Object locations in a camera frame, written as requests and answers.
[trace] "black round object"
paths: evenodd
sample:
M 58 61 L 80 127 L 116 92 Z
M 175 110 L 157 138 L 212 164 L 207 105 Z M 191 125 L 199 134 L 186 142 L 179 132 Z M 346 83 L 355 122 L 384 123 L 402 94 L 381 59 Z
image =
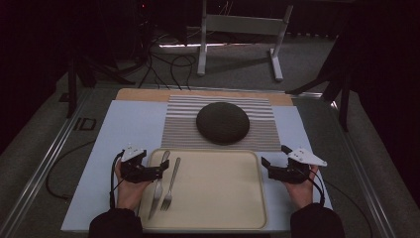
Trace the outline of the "black round object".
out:
M 197 115 L 197 129 L 218 145 L 230 145 L 244 139 L 250 131 L 250 119 L 241 107 L 228 102 L 210 103 Z

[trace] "metal frame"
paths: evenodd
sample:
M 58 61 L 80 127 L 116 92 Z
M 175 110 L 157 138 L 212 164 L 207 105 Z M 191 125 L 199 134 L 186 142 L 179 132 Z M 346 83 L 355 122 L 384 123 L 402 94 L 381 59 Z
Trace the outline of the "metal frame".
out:
M 211 15 L 207 14 L 207 0 L 203 0 L 201 47 L 200 56 L 198 58 L 197 74 L 203 76 L 206 73 L 207 31 L 262 34 L 277 36 L 275 47 L 274 49 L 270 49 L 269 52 L 275 80 L 283 81 L 278 53 L 286 33 L 292 10 L 292 5 L 287 6 L 283 19 Z

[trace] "cable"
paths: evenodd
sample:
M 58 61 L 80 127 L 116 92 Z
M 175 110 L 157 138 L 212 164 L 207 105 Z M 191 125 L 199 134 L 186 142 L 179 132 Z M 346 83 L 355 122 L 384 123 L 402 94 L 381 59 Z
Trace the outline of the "cable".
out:
M 175 61 L 178 60 L 178 59 L 181 59 L 181 58 L 185 58 L 186 60 L 188 60 L 189 64 L 191 65 L 191 67 L 189 68 L 188 76 L 186 77 L 186 87 L 188 88 L 188 90 L 191 91 L 191 88 L 189 87 L 189 77 L 191 76 L 191 73 L 192 73 L 192 62 L 191 62 L 191 60 L 189 60 L 188 57 L 179 56 L 179 57 L 176 57 L 175 59 L 173 59 L 172 64 L 170 65 L 170 75 L 172 76 L 172 79 L 176 82 L 175 75 L 173 74 L 173 66 L 174 66 Z
M 93 140 L 93 141 L 87 142 L 87 143 L 85 143 L 83 145 L 80 145 L 80 146 L 78 146 L 78 147 L 76 147 L 74 149 L 71 149 L 71 150 L 69 150 L 68 152 L 64 153 L 62 156 L 58 157 L 55 160 L 55 162 L 52 164 L 52 167 L 50 168 L 49 172 L 47 173 L 47 177 L 46 177 L 46 189 L 47 189 L 47 192 L 50 195 L 52 195 L 52 196 L 54 196 L 56 198 L 60 198 L 60 199 L 66 200 L 66 201 L 68 201 L 68 200 L 70 200 L 72 198 L 72 195 L 68 195 L 68 194 L 59 195 L 59 194 L 56 194 L 55 192 L 53 192 L 51 190 L 51 188 L 50 188 L 50 175 L 53 172 L 54 167 L 58 164 L 58 162 L 60 162 L 62 159 L 64 159 L 69 154 L 71 154 L 71 153 L 73 153 L 73 152 L 75 152 L 75 151 L 77 151 L 77 150 L 79 150 L 79 149 L 81 149 L 81 148 L 83 148 L 85 146 L 88 146 L 90 144 L 93 144 L 95 141 L 96 140 Z
M 368 221 L 367 216 L 365 215 L 365 213 L 362 211 L 362 209 L 356 204 L 355 201 L 353 201 L 347 194 L 345 194 L 343 191 L 341 191 L 338 187 L 336 187 L 335 185 L 333 185 L 332 183 L 328 182 L 327 180 L 324 179 L 324 183 L 330 185 L 331 187 L 333 187 L 336 191 L 338 191 L 339 193 L 341 193 L 343 196 L 345 196 L 357 209 L 358 211 L 361 213 L 361 215 L 363 216 L 363 218 L 365 219 L 367 226 L 368 226 L 368 231 L 369 231 L 369 237 L 372 238 L 373 237 L 373 232 L 371 230 L 371 225 L 370 222 Z
M 119 181 L 118 184 L 114 187 L 115 165 L 117 164 L 118 159 L 120 159 L 123 155 L 124 155 L 124 151 L 122 151 L 120 154 L 118 154 L 115 157 L 114 161 L 112 162 L 112 167 L 111 167 L 111 190 L 109 191 L 109 206 L 110 206 L 110 208 L 115 208 L 115 195 L 114 195 L 114 190 L 124 180 L 124 179 L 121 179 L 121 181 Z

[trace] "tray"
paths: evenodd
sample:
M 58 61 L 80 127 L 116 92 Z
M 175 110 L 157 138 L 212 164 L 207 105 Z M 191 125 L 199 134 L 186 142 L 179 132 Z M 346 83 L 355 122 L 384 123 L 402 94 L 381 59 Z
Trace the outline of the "tray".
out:
M 156 183 L 145 190 L 139 215 L 145 229 L 260 230 L 266 224 L 258 157 L 251 151 L 169 149 L 169 168 L 163 174 L 163 194 L 148 220 Z M 152 152 L 157 166 L 165 149 Z M 169 188 L 177 157 L 181 158 L 168 211 L 160 205 Z

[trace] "black cable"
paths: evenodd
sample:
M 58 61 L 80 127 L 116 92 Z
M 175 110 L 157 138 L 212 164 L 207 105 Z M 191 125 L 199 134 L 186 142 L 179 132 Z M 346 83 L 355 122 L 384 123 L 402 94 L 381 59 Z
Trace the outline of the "black cable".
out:
M 178 59 L 181 59 L 181 58 L 185 58 L 186 60 L 188 60 L 189 61 L 189 64 L 191 65 L 191 67 L 189 68 L 188 76 L 186 77 L 186 87 L 188 88 L 188 90 L 191 91 L 191 88 L 189 87 L 189 78 L 191 77 L 191 73 L 192 73 L 192 62 L 191 62 L 191 60 L 189 60 L 188 57 L 186 57 L 186 56 L 178 56 L 175 59 L 173 59 L 172 64 L 170 65 L 170 75 L 172 76 L 173 80 L 176 81 L 175 75 L 173 74 L 173 66 L 174 66 L 174 62 L 176 60 L 178 60 Z
M 343 191 L 341 191 L 338 187 L 336 187 L 335 185 L 333 185 L 332 183 L 328 182 L 325 179 L 324 179 L 324 183 L 330 185 L 335 190 L 337 190 L 339 193 L 341 193 L 343 196 L 345 196 L 358 209 L 358 211 L 361 213 L 361 215 L 363 216 L 363 218 L 365 219 L 365 221 L 367 223 L 368 231 L 369 231 L 369 237 L 372 238 L 373 237 L 373 232 L 371 230 L 371 225 L 370 225 L 370 222 L 368 221 L 368 217 L 365 215 L 365 213 L 362 211 L 362 209 L 356 204 L 356 202 L 353 201 L 347 194 L 345 194 Z
M 157 55 L 175 56 L 175 58 L 172 61 L 168 61 L 166 59 L 163 59 L 161 57 L 158 57 Z M 170 65 L 170 75 L 172 77 L 172 80 L 176 83 L 176 85 L 178 86 L 178 88 L 180 90 L 182 90 L 182 88 L 180 87 L 177 79 L 175 78 L 175 75 L 173 73 L 173 68 L 175 66 L 178 66 L 178 67 L 188 67 L 189 66 L 189 73 L 188 73 L 188 76 L 186 77 L 186 86 L 187 86 L 188 90 L 191 90 L 191 88 L 189 87 L 189 78 L 191 77 L 192 67 L 196 63 L 196 58 L 194 56 L 191 56 L 191 55 L 186 55 L 185 56 L 185 55 L 175 55 L 175 54 L 158 54 L 158 53 L 152 53 L 152 57 L 154 57 L 154 58 L 156 58 L 158 60 L 161 60 L 163 62 L 166 62 L 166 63 L 168 63 Z M 182 59 L 182 58 L 186 59 L 188 61 L 188 63 L 186 63 L 186 64 L 177 64 L 177 63 L 175 63 L 177 60 Z
M 124 151 L 122 151 L 120 154 L 118 154 L 114 161 L 112 162 L 112 167 L 111 167 L 111 190 L 109 192 L 109 206 L 110 208 L 115 208 L 115 195 L 114 195 L 114 172 L 115 172 L 115 165 L 117 164 L 118 159 L 120 159 L 122 156 L 124 155 Z
M 62 194 L 62 195 L 59 195 L 59 194 L 56 194 L 55 192 L 53 192 L 53 191 L 51 190 L 51 188 L 50 188 L 50 176 L 51 176 L 51 173 L 53 172 L 53 169 L 54 169 L 54 167 L 58 164 L 58 162 L 60 162 L 60 161 L 61 161 L 62 159 L 64 159 L 66 156 L 68 156 L 69 154 L 71 154 L 71 153 L 73 153 L 73 152 L 75 152 L 75 151 L 77 151 L 77 150 L 79 150 L 79 149 L 81 149 L 81 148 L 83 148 L 83 147 L 85 147 L 85 146 L 88 146 L 88 145 L 90 145 L 90 144 L 93 144 L 95 141 L 96 141 L 96 140 L 93 140 L 93 141 L 87 142 L 87 143 L 85 143 L 85 144 L 83 144 L 83 145 L 80 145 L 80 146 L 78 146 L 78 147 L 76 147 L 76 148 L 74 148 L 74 149 L 71 149 L 71 150 L 69 150 L 68 152 L 66 152 L 66 153 L 62 154 L 62 156 L 58 157 L 58 158 L 55 160 L 55 162 L 52 164 L 52 167 L 50 168 L 49 172 L 47 173 L 47 177 L 46 177 L 46 189 L 47 189 L 47 192 L 48 192 L 50 195 L 52 195 L 52 196 L 54 196 L 54 197 L 57 197 L 57 198 L 60 198 L 60 199 L 64 199 L 64 200 L 69 200 L 69 199 L 71 199 L 71 198 L 72 198 L 72 195 L 67 195 L 67 194 Z
M 321 189 L 321 187 L 319 187 L 319 185 L 313 179 L 311 179 L 310 177 L 308 177 L 308 180 L 310 182 L 312 182 L 312 184 L 314 184 L 314 186 L 318 189 L 319 194 L 321 196 L 320 199 L 319 199 L 319 203 L 322 206 L 324 206 L 324 204 L 325 204 L 325 194 L 324 194 L 324 191 Z

